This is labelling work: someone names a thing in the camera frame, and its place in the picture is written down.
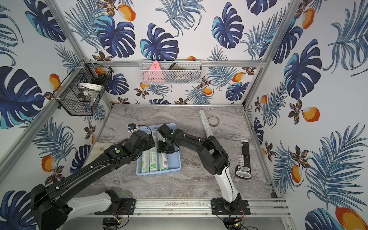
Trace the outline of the light blue plastic basket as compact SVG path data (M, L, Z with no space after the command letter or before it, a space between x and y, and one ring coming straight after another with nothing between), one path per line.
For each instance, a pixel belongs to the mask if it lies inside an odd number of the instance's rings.
M176 129L176 124L175 123L166 123L166 125L172 129L175 130ZM151 125L148 126L152 131L157 131L158 128L162 126L162 124L158 124L158 125ZM148 134L150 134L150 129L148 127L145 126L140 126L139 130L146 132ZM142 161L142 157L139 157L137 159L137 165L136 165L136 175L140 176L140 177L148 177L148 176L158 176L158 175L163 175L163 174L170 174L170 173L177 173L180 172L182 166L181 166L181 159L180 159L180 151L178 147L175 147L176 152L172 153L172 154L168 154L167 158L168 158L168 170L166 171L157 171L157 172L146 172L146 173L142 173L141 172L141 161Z

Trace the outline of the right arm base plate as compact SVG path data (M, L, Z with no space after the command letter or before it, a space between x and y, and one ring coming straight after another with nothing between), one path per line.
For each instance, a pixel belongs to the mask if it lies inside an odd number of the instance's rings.
M236 198L230 203L223 198L214 198L211 200L212 215L250 215L250 206L247 200Z

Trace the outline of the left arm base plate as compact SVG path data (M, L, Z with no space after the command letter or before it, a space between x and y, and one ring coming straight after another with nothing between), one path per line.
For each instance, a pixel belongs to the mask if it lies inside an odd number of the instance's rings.
M105 211L95 212L95 215L133 215L136 207L136 199L133 198L112 198L112 204Z

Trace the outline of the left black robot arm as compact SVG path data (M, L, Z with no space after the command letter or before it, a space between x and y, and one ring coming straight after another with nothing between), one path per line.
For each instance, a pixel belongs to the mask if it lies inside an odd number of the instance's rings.
M31 213L41 230L56 230L77 209L71 200L83 189L120 167L137 160L140 155L155 147L151 133L137 130L128 139L111 145L94 161L74 174L45 186L39 184L31 190Z

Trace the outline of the plastic wrap roll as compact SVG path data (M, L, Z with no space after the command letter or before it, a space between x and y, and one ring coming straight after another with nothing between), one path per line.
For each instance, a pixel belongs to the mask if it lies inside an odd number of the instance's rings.
M158 136L158 150L157 150L157 152L158 152L160 171L168 170L167 154L163 152L164 141L165 141L165 139L161 135L159 135Z
M199 111L199 117L202 123L202 126L205 130L205 134L208 137L213 136L213 132L211 130L211 126L209 125L208 119L206 117L205 111L204 110L200 110Z
M141 155L141 173L150 171L150 151L146 150Z
M155 146L153 148L150 149L150 157L149 157L149 171L150 172L157 172L158 171L158 166L157 166L157 132L153 131L152 132L152 137L153 137L153 141Z

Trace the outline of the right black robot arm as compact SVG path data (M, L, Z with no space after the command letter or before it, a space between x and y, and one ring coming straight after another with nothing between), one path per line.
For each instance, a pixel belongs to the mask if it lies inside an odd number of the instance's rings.
M158 142L158 152L172 154L182 147L196 152L205 170L215 176L221 198L232 209L239 206L242 198L231 179L229 156L214 136L196 137L178 128L172 130L166 124L161 125L158 132L163 137Z

